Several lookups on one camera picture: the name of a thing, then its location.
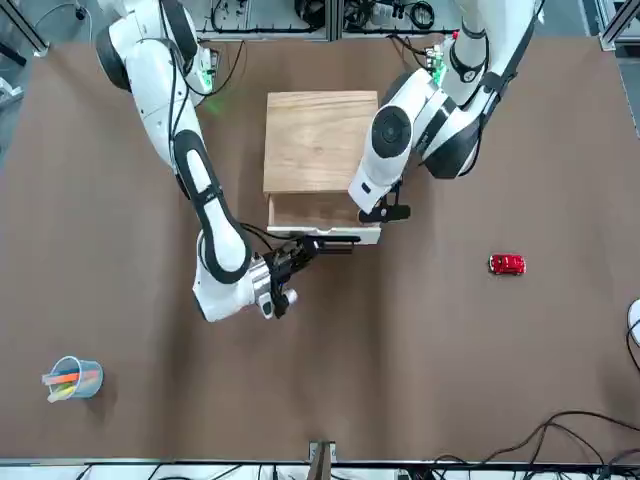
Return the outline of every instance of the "table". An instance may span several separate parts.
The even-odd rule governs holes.
[[[264,225],[267,92],[383,94],[403,64],[388,40],[247,51],[199,118],[231,211]],[[53,50],[35,61],[0,188],[0,455],[292,460],[329,438],[342,459],[478,460],[562,409],[640,423],[624,346],[638,178],[613,55],[536,38],[472,175],[417,171],[410,221],[316,261],[285,318],[211,325],[190,292],[196,217],[133,101],[88,46]],[[524,254],[528,273],[489,275],[496,251]],[[39,376],[70,353],[102,363],[102,395],[50,406]],[[565,424],[607,456],[638,444]],[[584,458],[549,434],[540,460]]]

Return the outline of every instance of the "red toy car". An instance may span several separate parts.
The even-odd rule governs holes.
[[[522,255],[496,253],[489,257],[489,270],[495,275],[522,275],[527,272],[527,264]]]

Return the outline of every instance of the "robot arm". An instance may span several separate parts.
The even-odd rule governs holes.
[[[100,33],[98,57],[111,82],[133,95],[153,146],[198,216],[193,292],[200,310],[210,322],[254,303],[267,318],[283,315],[296,294],[282,290],[288,278],[272,272],[273,253],[252,256],[196,117],[194,105],[213,89],[211,52],[197,44],[191,17],[178,1],[117,4],[126,15]]]
[[[398,184],[411,151],[436,178],[466,175],[482,130],[533,35],[535,0],[458,0],[462,29],[447,45],[438,87],[420,69],[392,85],[377,112],[349,194],[367,214]]]

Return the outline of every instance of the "open drawer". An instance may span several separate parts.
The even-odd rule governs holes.
[[[359,223],[358,207],[342,193],[272,194],[267,230],[274,234],[358,237],[359,245],[373,245],[380,239],[380,225]]]
[[[377,110],[371,91],[269,94],[263,184],[269,232],[378,243],[380,225],[362,225],[347,193]]]

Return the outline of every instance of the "wire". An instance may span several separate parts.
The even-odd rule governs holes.
[[[626,457],[630,457],[632,455],[640,454],[640,448],[631,448],[629,450],[625,450],[624,452],[620,452],[618,455],[609,460],[609,466],[613,466],[616,463],[620,463],[620,460],[625,459]]]
[[[151,480],[153,478],[153,476],[158,473],[158,470],[160,470],[160,467],[162,467],[164,465],[164,463],[159,463],[156,468],[153,469],[153,472],[151,472],[151,475],[149,475],[149,477],[147,478],[147,480]]]
[[[629,327],[629,329],[627,330],[627,336],[626,336],[626,341],[627,341],[627,351],[629,352],[629,356],[631,357],[631,361],[633,362],[633,365],[636,367],[636,370],[638,371],[638,373],[640,374],[640,365],[638,365],[638,361],[636,360],[636,357],[633,355],[633,351],[631,350],[631,335],[633,333],[633,330],[640,325],[640,319],[636,320],[634,322],[633,325],[631,325]]]
[[[538,425],[533,430],[533,432],[531,432],[520,443],[518,443],[516,445],[513,445],[511,447],[501,448],[499,450],[496,450],[495,452],[493,452],[489,456],[485,457],[483,460],[481,460],[478,463],[473,463],[473,464],[464,463],[464,465],[466,465],[467,468],[469,468],[469,469],[479,468],[479,467],[481,467],[483,465],[486,465],[487,463],[491,462],[493,459],[495,459],[495,458],[497,458],[497,457],[499,457],[501,455],[504,455],[504,454],[507,454],[507,453],[512,453],[512,452],[515,452],[517,450],[520,450],[523,447],[525,447],[526,445],[528,445],[536,437],[538,432],[540,432],[543,428],[548,426],[551,422],[554,422],[554,420],[556,420],[558,418],[568,417],[568,416],[585,416],[585,417],[597,418],[597,419],[604,420],[604,421],[607,421],[609,423],[612,423],[614,425],[617,425],[619,427],[623,427],[623,428],[627,428],[629,430],[633,430],[634,432],[640,432],[640,427],[638,427],[636,425],[632,425],[632,424],[627,423],[627,422],[624,422],[622,420],[617,420],[617,419],[615,419],[613,417],[609,417],[609,416],[604,415],[602,413],[590,412],[588,410],[564,410],[564,411],[561,411],[561,412],[558,412],[558,413],[555,413],[555,414],[551,415],[545,422],[543,422],[540,425]],[[441,455],[436,460],[434,460],[432,465],[436,464],[436,462],[438,462],[438,461],[440,461],[440,459],[444,459],[444,458],[454,458],[454,457],[453,457],[453,455],[448,455],[448,454]]]
[[[220,480],[221,478],[226,477],[230,473],[233,473],[233,472],[235,472],[236,470],[238,470],[240,468],[242,468],[242,465],[236,465],[235,467],[231,467],[229,470],[225,470],[221,474],[216,475],[215,477],[211,478],[211,480]]]
[[[540,15],[540,12],[542,11],[542,7],[544,7],[544,4],[545,4],[545,2],[546,2],[546,1],[547,1],[547,0],[542,0],[542,1],[540,2],[540,5],[538,6],[538,11],[536,12],[536,17],[537,17],[538,15]]]
[[[193,93],[200,95],[201,97],[213,97],[214,95],[218,95],[229,83],[229,80],[231,80],[231,77],[233,76],[234,72],[236,71],[236,67],[238,66],[238,60],[240,60],[240,54],[242,53],[242,49],[245,47],[245,41],[242,40],[240,42],[240,47],[238,48],[238,53],[236,54],[236,58],[233,61],[233,66],[231,67],[231,70],[229,70],[229,74],[227,75],[227,78],[224,79],[224,82],[222,82],[222,85],[220,85],[220,87],[217,90],[214,90],[212,92],[209,93],[201,93],[198,92],[196,89],[194,89],[191,85],[189,85],[187,83],[187,88],[189,90],[191,90]]]
[[[89,471],[89,469],[91,469],[91,467],[93,467],[93,465],[91,464],[87,465],[87,468],[85,468],[83,471],[81,471],[78,474],[78,476],[76,477],[76,480],[82,480],[84,476],[87,474],[87,472]]]
[[[93,17],[87,7],[83,7],[86,14],[89,16],[89,43],[93,42]]]
[[[300,235],[275,235],[273,233],[267,232],[265,230],[262,230],[261,228],[256,227],[255,225],[251,225],[250,223],[240,223],[240,226],[244,229],[253,229],[257,232],[259,232],[262,235],[266,235],[267,237],[271,237],[275,240],[295,240],[296,238],[299,238]]]
[[[89,16],[89,43],[93,42],[93,17],[91,16],[91,12],[89,11],[89,9],[83,5],[80,5],[80,3],[78,2],[61,3],[60,5],[56,5],[55,7],[47,11],[42,17],[40,17],[40,19],[33,24],[33,27],[37,28],[40,22],[42,22],[42,20],[47,18],[50,14],[52,14],[56,10],[61,9],[62,7],[75,7],[76,11],[82,10],[82,12],[86,13]]]
[[[419,2],[414,2],[411,3],[409,5],[413,5],[411,7],[411,10],[409,10],[409,20],[411,20],[411,23],[413,23],[413,25],[419,29],[419,30],[429,30],[431,27],[433,27],[433,23],[435,22],[435,14],[433,11],[433,7],[431,5],[429,5],[427,2],[423,2],[423,1],[419,1]],[[426,15],[428,16],[428,20],[425,21],[421,21],[418,20],[416,18],[416,16],[418,15],[417,12],[421,11],[424,13],[426,13]]]
[[[411,45],[411,41],[406,41],[403,40],[402,38],[400,38],[400,36],[397,33],[392,33],[390,35],[387,36],[387,38],[392,38],[392,39],[396,39],[397,41],[399,41],[407,50],[409,50],[410,52],[415,53],[416,55],[422,55],[423,57],[426,57],[427,54],[418,49],[418,48],[414,48],[413,45]]]
[[[572,436],[575,439],[577,439],[580,442],[582,442],[584,445],[587,446],[587,448],[589,450],[591,450],[596,455],[596,457],[598,457],[598,460],[600,460],[600,463],[604,465],[604,458],[602,457],[600,452],[598,452],[598,450],[596,450],[593,445],[591,445],[589,442],[587,442],[584,438],[582,438],[576,432],[574,432],[573,430],[570,430],[569,428],[565,427],[564,425],[560,425],[559,423],[556,423],[556,422],[550,422],[549,426],[552,426],[552,427],[555,427],[555,428],[557,428],[559,430],[562,430],[563,432],[569,434],[570,436]]]
[[[247,228],[244,225],[243,225],[242,228],[244,228],[245,232],[248,232],[248,233],[258,237],[260,239],[260,241],[269,249],[269,251],[273,250],[273,247],[271,246],[271,244],[262,235],[260,235],[258,232],[256,232],[255,230],[251,230],[250,228]]]
[[[153,472],[153,473],[155,473],[155,472],[158,470],[158,468],[160,468],[160,466],[161,466],[161,465],[158,465],[158,467],[156,467],[156,469],[154,470],[154,472]],[[224,472],[222,472],[221,474],[216,475],[216,476],[212,477],[212,478],[211,478],[211,479],[209,479],[209,480],[220,480],[221,478],[226,477],[227,475],[229,475],[230,473],[235,472],[236,470],[238,470],[238,469],[239,469],[239,468],[241,468],[241,467],[242,467],[242,465],[236,465],[235,467],[232,467],[232,468],[230,468],[229,470],[225,470],[225,471],[224,471]],[[189,477],[185,477],[185,476],[183,476],[183,475],[170,475],[170,476],[168,476],[168,477],[161,477],[161,478],[158,478],[158,480],[193,480],[193,479],[192,479],[192,478],[189,478]]]

